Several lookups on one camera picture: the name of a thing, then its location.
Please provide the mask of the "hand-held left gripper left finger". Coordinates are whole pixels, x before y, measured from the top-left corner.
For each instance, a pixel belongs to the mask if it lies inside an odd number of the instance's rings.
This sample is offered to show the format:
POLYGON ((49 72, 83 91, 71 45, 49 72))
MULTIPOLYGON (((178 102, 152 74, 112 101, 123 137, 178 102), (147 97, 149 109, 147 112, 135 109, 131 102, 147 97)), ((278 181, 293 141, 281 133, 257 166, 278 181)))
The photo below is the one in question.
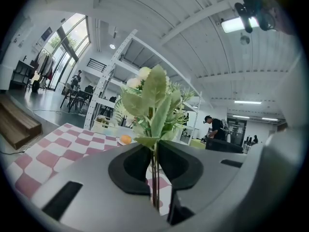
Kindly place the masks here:
POLYGON ((149 195, 146 172, 151 161, 150 150, 142 145, 121 153, 109 164, 111 180, 123 192, 133 195, 149 195))

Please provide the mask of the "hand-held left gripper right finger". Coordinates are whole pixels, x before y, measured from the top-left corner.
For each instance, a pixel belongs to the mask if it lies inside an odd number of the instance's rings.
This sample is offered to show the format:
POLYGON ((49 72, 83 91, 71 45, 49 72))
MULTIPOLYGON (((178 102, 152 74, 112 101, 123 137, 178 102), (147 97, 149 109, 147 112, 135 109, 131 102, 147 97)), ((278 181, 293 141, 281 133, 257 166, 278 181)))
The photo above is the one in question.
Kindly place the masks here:
POLYGON ((159 164, 171 183, 171 199, 167 222, 176 225, 195 213, 181 205, 177 194, 180 190, 191 189, 203 174, 201 161, 170 143, 160 141, 158 146, 159 164))

